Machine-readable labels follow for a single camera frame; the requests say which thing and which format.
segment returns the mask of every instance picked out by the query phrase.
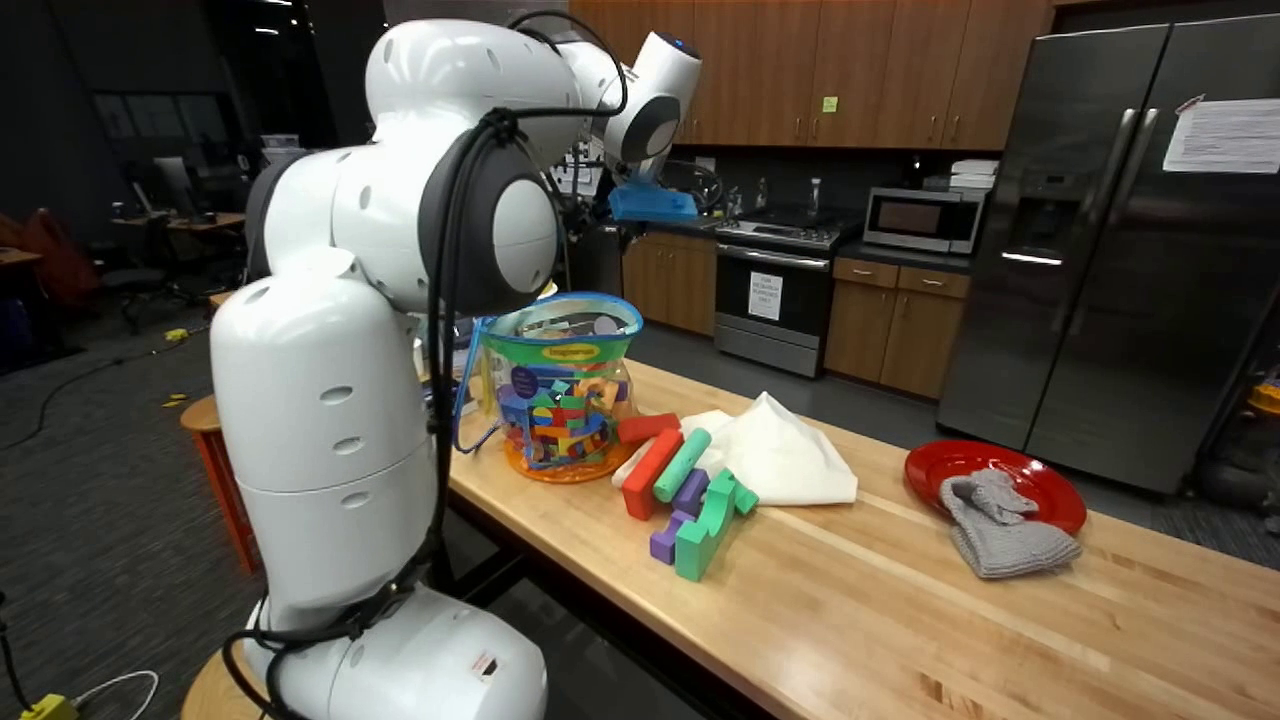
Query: red plate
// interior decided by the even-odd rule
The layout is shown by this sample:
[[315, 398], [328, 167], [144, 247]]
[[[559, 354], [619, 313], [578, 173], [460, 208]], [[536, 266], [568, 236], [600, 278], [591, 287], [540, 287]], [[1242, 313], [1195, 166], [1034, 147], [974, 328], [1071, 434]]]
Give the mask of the red plate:
[[981, 470], [1001, 470], [1012, 478], [1012, 490], [1027, 502], [1040, 506], [1036, 521], [1055, 523], [1066, 532], [1080, 532], [1089, 507], [1080, 494], [1040, 465], [1036, 455], [1020, 455], [1001, 446], [981, 446], [981, 442], [931, 442], [909, 451], [906, 481], [918, 494], [920, 506], [931, 514], [950, 516], [946, 502], [937, 497], [950, 478], [969, 478]]

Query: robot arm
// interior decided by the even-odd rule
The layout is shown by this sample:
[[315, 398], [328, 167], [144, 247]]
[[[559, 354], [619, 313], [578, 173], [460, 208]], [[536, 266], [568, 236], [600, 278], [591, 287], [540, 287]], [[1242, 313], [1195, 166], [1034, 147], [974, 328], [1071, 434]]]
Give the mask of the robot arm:
[[[216, 313], [213, 382], [268, 572], [243, 637], [274, 714], [423, 715], [445, 696], [445, 715], [540, 714], [540, 652], [408, 580], [454, 448], [439, 373], [430, 435], [408, 316], [532, 299], [559, 245], [540, 173], [586, 135], [615, 167], [662, 161], [698, 74], [656, 37], [619, 74], [581, 41], [400, 24], [368, 56], [374, 146], [313, 152], [268, 190], [274, 278]], [[353, 609], [357, 637], [336, 633]]]

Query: wooden cabinet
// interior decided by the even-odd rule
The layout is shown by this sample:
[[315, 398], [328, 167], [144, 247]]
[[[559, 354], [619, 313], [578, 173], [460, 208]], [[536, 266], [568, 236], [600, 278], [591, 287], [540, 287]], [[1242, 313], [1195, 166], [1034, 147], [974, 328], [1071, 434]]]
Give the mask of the wooden cabinet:
[[825, 367], [914, 398], [942, 398], [969, 278], [835, 260]]
[[1048, 0], [572, 0], [634, 65], [646, 31], [704, 56], [682, 146], [1006, 147]]
[[682, 146], [803, 146], [812, 134], [815, 14], [793, 0], [689, 3], [704, 59]]
[[969, 278], [901, 268], [879, 386], [942, 398], [963, 316]]
[[635, 236], [625, 255], [625, 296], [649, 324], [718, 333], [718, 245], [698, 236]]
[[1048, 24], [1043, 0], [974, 0], [942, 147], [1006, 147], [1034, 41]]
[[835, 260], [831, 324], [825, 367], [879, 386], [892, 333], [898, 268], [868, 260]]

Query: colorful toy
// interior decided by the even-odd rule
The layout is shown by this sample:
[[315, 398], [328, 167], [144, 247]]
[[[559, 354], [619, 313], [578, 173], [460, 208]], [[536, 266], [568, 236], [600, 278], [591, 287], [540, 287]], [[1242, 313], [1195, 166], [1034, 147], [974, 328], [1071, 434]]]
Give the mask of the colorful toy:
[[693, 465], [704, 455], [704, 448], [712, 446], [712, 434], [693, 427], [682, 446], [682, 451], [670, 459], [664, 478], [653, 483], [653, 497], [662, 506], [673, 506], [686, 478], [693, 471]]
[[606, 481], [634, 451], [615, 419], [627, 402], [625, 354], [640, 313], [606, 293], [566, 293], [484, 324], [509, 459], [532, 481]]
[[686, 446], [682, 427], [656, 434], [653, 448], [635, 459], [634, 478], [625, 481], [627, 516], [649, 521], [656, 514], [653, 483]]
[[689, 481], [677, 494], [673, 514], [689, 514], [689, 516], [704, 514], [707, 483], [712, 483], [712, 478], [704, 470], [693, 470]]
[[746, 490], [728, 470], [704, 494], [698, 521], [686, 521], [677, 532], [677, 578], [704, 580], [707, 564], [728, 536], [731, 516], [753, 516], [760, 497]]
[[640, 455], [653, 448], [653, 442], [646, 442], [612, 478], [612, 490], [625, 490], [625, 481], [634, 478], [634, 470], [640, 465]]
[[664, 427], [682, 427], [682, 415], [625, 415], [625, 419], [615, 419], [615, 442], [646, 446]]
[[689, 514], [673, 514], [673, 523], [649, 536], [649, 556], [677, 564], [677, 532], [689, 523]]

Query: refrigerator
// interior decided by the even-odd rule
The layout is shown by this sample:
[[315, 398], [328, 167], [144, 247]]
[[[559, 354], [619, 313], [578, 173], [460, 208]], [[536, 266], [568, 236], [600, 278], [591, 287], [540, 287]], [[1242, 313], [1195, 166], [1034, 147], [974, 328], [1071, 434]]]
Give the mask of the refrigerator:
[[1174, 497], [1280, 285], [1280, 14], [1040, 37], [942, 427]]

